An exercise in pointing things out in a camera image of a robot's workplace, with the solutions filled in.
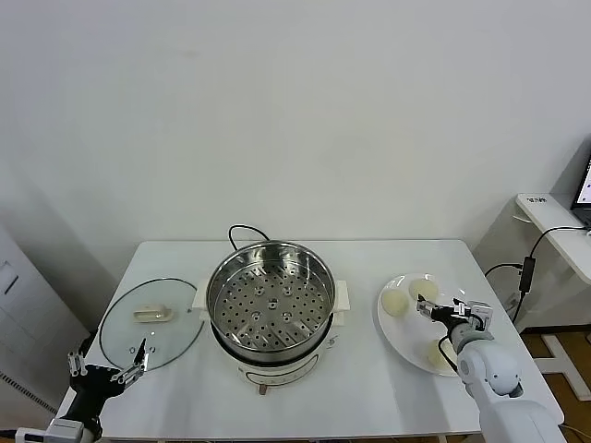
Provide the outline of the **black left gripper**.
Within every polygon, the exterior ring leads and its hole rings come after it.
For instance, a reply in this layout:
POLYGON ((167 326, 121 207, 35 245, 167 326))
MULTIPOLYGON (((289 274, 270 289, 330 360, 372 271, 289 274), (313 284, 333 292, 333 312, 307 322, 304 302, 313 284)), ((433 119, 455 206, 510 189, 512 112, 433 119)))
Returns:
POLYGON ((69 373, 77 376, 70 378, 70 388, 76 395, 65 418, 99 417, 106 402, 124 392, 125 385, 121 383, 135 383, 145 372, 145 339, 142 340, 132 364, 117 373, 113 368, 97 365, 89 365, 86 369, 85 356, 92 342, 93 337, 87 337, 76 351, 67 355, 69 373))

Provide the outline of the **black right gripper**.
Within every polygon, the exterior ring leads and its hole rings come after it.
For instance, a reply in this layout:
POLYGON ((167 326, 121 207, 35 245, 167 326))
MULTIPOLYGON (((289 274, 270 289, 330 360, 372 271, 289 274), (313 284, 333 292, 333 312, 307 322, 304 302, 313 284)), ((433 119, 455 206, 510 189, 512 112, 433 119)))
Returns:
POLYGON ((436 320, 442 323, 446 329, 455 329, 466 322, 465 317, 471 316, 471 308, 465 302, 453 298, 453 307, 438 306, 421 294, 417 296, 416 310, 426 318, 432 318, 432 311, 436 309, 436 320))

